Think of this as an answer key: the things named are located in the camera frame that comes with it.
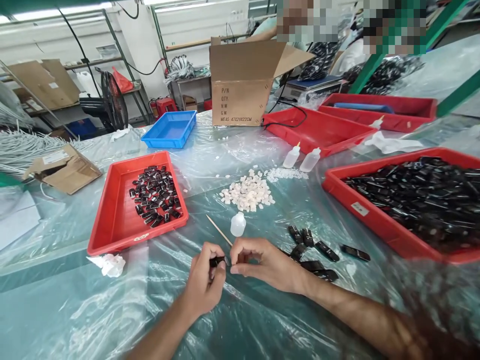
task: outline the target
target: pile of black parts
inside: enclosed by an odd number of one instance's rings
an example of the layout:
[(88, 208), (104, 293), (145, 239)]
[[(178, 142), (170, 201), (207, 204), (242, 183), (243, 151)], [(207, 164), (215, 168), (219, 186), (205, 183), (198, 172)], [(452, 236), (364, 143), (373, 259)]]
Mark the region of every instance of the pile of black parts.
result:
[(313, 248), (314, 246), (317, 248), (317, 245), (321, 243), (321, 241), (319, 241), (317, 244), (314, 244), (314, 239), (312, 237), (312, 232), (310, 231), (310, 229), (304, 228), (301, 230), (301, 233), (300, 233), (300, 231), (297, 229), (295, 225), (291, 225), (288, 227), (288, 232), (290, 233), (291, 237), (293, 238), (293, 240), (296, 242), (297, 245), (291, 251), (290, 254), (281, 250), (285, 255), (292, 258), (297, 263), (299, 263), (304, 269), (315, 274), (321, 279), (325, 279), (329, 282), (334, 282), (339, 278), (339, 276), (335, 271), (330, 269), (325, 269), (322, 263), (318, 260), (301, 261), (302, 256), (304, 252), (307, 250), (307, 248)]
[(128, 193), (135, 202), (136, 213), (143, 222), (151, 228), (156, 228), (163, 222), (167, 224), (171, 217), (178, 219), (182, 216), (180, 199), (175, 189), (172, 173), (166, 166), (158, 169), (152, 165), (138, 175), (138, 180), (132, 181), (135, 188)]
[(441, 253), (480, 246), (480, 169), (422, 156), (342, 181)]

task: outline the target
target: bundle of white wires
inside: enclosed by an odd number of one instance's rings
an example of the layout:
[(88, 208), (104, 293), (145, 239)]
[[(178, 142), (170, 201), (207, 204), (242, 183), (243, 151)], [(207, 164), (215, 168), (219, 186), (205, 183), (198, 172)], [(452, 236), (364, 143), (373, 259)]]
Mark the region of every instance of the bundle of white wires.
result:
[[(48, 155), (65, 146), (58, 137), (34, 135), (22, 130), (0, 131), (0, 172), (20, 179), (35, 158)], [(92, 146), (92, 142), (72, 141), (79, 152)]]

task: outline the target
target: blue plastic tray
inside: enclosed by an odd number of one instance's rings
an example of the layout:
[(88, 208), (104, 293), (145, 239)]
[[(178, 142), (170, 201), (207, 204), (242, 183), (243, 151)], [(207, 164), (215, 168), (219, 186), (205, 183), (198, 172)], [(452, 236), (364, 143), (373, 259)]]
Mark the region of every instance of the blue plastic tray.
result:
[(170, 111), (164, 113), (141, 140), (149, 148), (184, 147), (197, 122), (196, 111)]

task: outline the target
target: red plastic tray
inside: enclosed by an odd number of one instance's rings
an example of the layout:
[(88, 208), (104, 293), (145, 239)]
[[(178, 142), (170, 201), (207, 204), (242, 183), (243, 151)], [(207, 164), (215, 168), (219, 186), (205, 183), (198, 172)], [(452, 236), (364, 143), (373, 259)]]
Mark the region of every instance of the red plastic tray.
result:
[[(182, 213), (181, 217), (171, 217), (170, 222), (162, 223), (154, 228), (145, 225), (144, 219), (135, 210), (134, 200), (129, 195), (129, 189), (135, 188), (132, 181), (137, 180), (138, 175), (151, 165), (157, 165), (159, 168), (165, 165), (167, 171), (171, 172), (180, 200), (179, 212)], [(161, 208), (157, 211), (163, 215)], [(187, 223), (188, 219), (189, 212), (185, 206), (182, 190), (179, 188), (168, 151), (115, 162), (108, 169), (105, 187), (86, 251), (91, 256), (119, 252), (180, 228)]]
[(464, 264), (480, 260), (480, 249), (478, 248), (462, 249), (448, 254), (438, 252), (341, 180), (347, 177), (373, 173), (387, 165), (415, 161), (422, 156), (441, 157), (450, 164), (464, 168), (480, 168), (480, 159), (476, 157), (443, 147), (433, 147), (403, 155), (330, 169), (325, 174), (325, 181), (322, 187), (375, 232), (402, 258), (430, 258), (451, 264)]
[[(333, 107), (335, 103), (388, 105), (395, 111), (395, 114)], [(411, 133), (421, 125), (435, 120), (437, 100), (434, 98), (333, 93), (326, 98), (318, 111), (364, 125), (371, 125), (375, 120), (384, 116), (381, 129)]]
[(340, 117), (303, 107), (302, 109), (307, 114), (306, 119), (301, 110), (292, 107), (263, 115), (263, 124), (282, 123), (295, 126), (301, 123), (297, 127), (270, 125), (267, 130), (292, 146), (300, 142), (300, 151), (304, 154), (320, 148), (320, 156), (325, 158), (361, 144), (366, 137), (377, 131), (373, 127)]

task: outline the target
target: tissue paper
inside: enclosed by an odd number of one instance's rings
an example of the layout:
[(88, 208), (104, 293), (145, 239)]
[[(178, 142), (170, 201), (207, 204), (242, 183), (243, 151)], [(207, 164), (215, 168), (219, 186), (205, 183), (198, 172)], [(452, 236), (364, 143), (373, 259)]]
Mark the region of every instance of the tissue paper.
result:
[(86, 258), (101, 269), (103, 276), (118, 278), (124, 271), (125, 260), (120, 255), (106, 254), (94, 257), (87, 256)]
[(379, 148), (383, 154), (391, 154), (398, 151), (410, 153), (425, 148), (425, 146), (417, 140), (385, 138), (381, 131), (373, 134), (371, 139), (365, 141), (365, 145), (374, 145)]

